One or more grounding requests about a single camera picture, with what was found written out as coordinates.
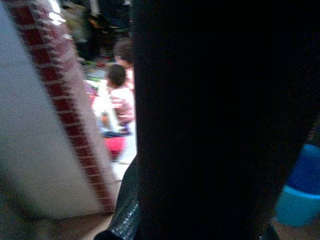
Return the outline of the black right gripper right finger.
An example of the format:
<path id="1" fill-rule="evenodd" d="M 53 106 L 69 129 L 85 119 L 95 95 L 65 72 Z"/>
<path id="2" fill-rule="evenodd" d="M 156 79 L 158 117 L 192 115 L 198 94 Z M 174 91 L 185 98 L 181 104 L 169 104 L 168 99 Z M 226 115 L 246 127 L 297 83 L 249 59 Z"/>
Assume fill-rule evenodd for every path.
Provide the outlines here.
<path id="1" fill-rule="evenodd" d="M 268 221 L 262 233 L 258 236 L 258 240 L 280 240 L 272 219 Z"/>

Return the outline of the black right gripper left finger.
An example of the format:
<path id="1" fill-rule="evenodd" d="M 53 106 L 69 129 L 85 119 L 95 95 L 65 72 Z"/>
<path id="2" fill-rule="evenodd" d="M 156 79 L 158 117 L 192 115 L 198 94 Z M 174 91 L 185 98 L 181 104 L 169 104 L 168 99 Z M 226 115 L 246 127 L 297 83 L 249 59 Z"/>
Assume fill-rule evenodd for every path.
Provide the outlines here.
<path id="1" fill-rule="evenodd" d="M 138 169 L 134 159 L 124 173 L 108 228 L 94 240 L 134 240 L 139 228 Z"/>

